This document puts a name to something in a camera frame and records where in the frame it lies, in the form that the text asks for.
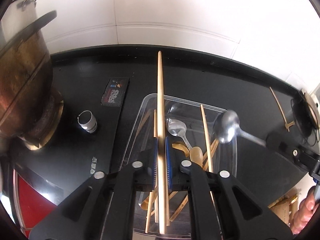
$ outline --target finger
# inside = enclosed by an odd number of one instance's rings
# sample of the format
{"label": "finger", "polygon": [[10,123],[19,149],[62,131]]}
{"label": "finger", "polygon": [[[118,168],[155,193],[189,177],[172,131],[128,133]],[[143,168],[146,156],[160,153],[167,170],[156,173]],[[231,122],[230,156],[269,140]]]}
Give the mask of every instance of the finger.
{"label": "finger", "polygon": [[301,230],[298,230],[294,225],[293,226],[290,226],[290,229],[291,229],[291,232],[294,234],[294,235],[297,235],[300,233]]}
{"label": "finger", "polygon": [[309,222],[313,215],[313,211],[310,211],[306,205],[303,205],[302,208],[298,210],[297,214],[302,222]]}
{"label": "finger", "polygon": [[299,217],[299,212],[295,213],[293,216],[293,224],[297,230],[302,230],[308,222],[301,221]]}
{"label": "finger", "polygon": [[313,209],[313,211],[312,211],[313,214],[316,212],[318,206],[319,206],[319,204],[317,204],[317,205],[314,207],[314,209]]}
{"label": "finger", "polygon": [[299,209],[303,207],[304,203],[305,203],[306,199],[302,200],[300,205],[299,205]]}
{"label": "finger", "polygon": [[304,202],[304,205],[307,207],[308,210],[312,211],[316,205],[316,200],[313,195],[314,188],[311,188],[308,192],[308,196]]}

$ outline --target kitchen counter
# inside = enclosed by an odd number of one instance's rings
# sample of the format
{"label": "kitchen counter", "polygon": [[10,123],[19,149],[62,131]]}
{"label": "kitchen counter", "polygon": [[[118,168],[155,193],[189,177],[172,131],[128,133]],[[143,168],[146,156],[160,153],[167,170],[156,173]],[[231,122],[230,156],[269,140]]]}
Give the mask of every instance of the kitchen counter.
{"label": "kitchen counter", "polygon": [[[52,56],[53,85],[63,95],[61,122],[49,143],[28,150],[19,139],[10,155],[18,173],[38,192],[60,203],[96,170],[118,171],[140,104],[156,93],[157,51],[163,53],[164,93],[224,109],[232,109],[241,128],[265,139],[272,130],[301,140],[298,128],[288,133],[269,89],[272,86],[287,120],[293,120],[290,100],[297,90],[250,66],[222,57],[156,46],[104,46]],[[129,77],[115,140],[116,120],[101,106],[110,77]],[[77,115],[91,110],[98,122],[95,134],[82,130]],[[278,199],[304,175],[277,153],[237,138],[237,178],[265,205]]]}

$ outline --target white tile wall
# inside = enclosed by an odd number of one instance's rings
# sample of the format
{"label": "white tile wall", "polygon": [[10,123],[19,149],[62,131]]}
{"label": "white tile wall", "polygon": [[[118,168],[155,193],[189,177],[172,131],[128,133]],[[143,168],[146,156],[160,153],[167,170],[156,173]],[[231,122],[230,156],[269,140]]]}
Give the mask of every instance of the white tile wall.
{"label": "white tile wall", "polygon": [[117,26],[119,44],[154,44],[195,49],[230,58],[237,43],[207,33],[155,25]]}
{"label": "white tile wall", "polygon": [[[37,0],[38,17],[52,10],[57,10],[57,18],[45,26],[42,32],[46,41],[59,42],[56,46],[61,46],[61,49],[58,51],[71,48],[63,43],[70,41],[70,39],[65,39],[66,36],[79,37],[81,33],[84,33],[84,36],[79,38],[77,42],[72,42],[75,47],[71,49],[81,48],[87,44],[93,46],[94,43],[85,41],[88,38],[85,33],[92,29],[102,30],[101,28],[104,28],[106,30],[105,36],[110,33],[110,29],[105,27],[116,25],[113,0]],[[117,42],[113,40],[113,35],[110,37],[110,41]]]}
{"label": "white tile wall", "polygon": [[116,27],[100,27],[60,36],[46,42],[50,53],[99,45],[117,44]]}
{"label": "white tile wall", "polygon": [[320,83],[320,19],[309,0],[252,0],[248,28],[233,59],[308,91]]}
{"label": "white tile wall", "polygon": [[312,91],[320,19],[308,0],[38,0],[51,53],[104,44],[194,49],[244,62]]}
{"label": "white tile wall", "polygon": [[250,0],[115,0],[117,25],[165,25],[239,41]]}

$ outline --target silver spoon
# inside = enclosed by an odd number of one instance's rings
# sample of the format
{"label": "silver spoon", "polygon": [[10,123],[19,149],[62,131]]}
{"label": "silver spoon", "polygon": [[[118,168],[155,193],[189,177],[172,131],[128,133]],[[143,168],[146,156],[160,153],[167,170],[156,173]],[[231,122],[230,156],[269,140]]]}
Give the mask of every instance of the silver spoon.
{"label": "silver spoon", "polygon": [[266,147],[266,142],[250,133],[241,130],[239,117],[235,111],[228,110],[217,117],[213,126],[213,132],[220,143],[228,143],[235,135],[246,138],[254,143]]}
{"label": "silver spoon", "polygon": [[186,144],[187,148],[189,149],[189,151],[191,150],[192,147],[186,138],[187,127],[184,122],[181,122],[177,119],[169,118],[167,123],[167,130],[173,136],[181,137],[184,143]]}

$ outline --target transparent plastic tray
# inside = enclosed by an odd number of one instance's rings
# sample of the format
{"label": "transparent plastic tray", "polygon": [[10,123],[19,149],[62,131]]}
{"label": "transparent plastic tray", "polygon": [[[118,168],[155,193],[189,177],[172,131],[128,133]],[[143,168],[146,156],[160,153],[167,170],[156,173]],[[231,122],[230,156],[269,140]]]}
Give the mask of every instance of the transparent plastic tray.
{"label": "transparent plastic tray", "polygon": [[[126,150],[122,159],[120,169],[127,165],[127,163],[137,160],[140,152],[152,149],[154,146],[153,138],[153,125],[154,125],[154,109],[156,109],[156,94],[150,94],[142,101],[140,110],[138,112],[136,121],[132,128]],[[211,143],[215,139],[213,134],[213,125],[217,116],[225,109],[203,105],[210,135]],[[164,96],[164,113],[165,118],[178,119],[186,124],[187,132],[186,137],[192,147],[198,146],[202,152],[206,152],[206,144],[204,137],[204,127],[200,109],[200,103],[184,100],[180,98]],[[170,141],[181,141],[182,138],[174,137],[167,132],[170,136]],[[236,176],[237,168],[237,149],[236,137],[230,143],[218,144],[216,152],[213,156],[214,172],[227,170]],[[134,231],[137,233],[145,234],[146,215],[147,211],[142,210],[139,206],[149,193],[137,192],[135,216],[133,222]],[[169,202],[170,215],[174,213],[177,207],[184,199],[186,192],[177,193]],[[161,236],[161,238],[190,238],[190,215],[189,206],[186,205],[177,218],[170,223],[167,228],[167,235],[159,235],[158,224],[154,223],[154,218],[151,218],[150,230],[148,235]]]}

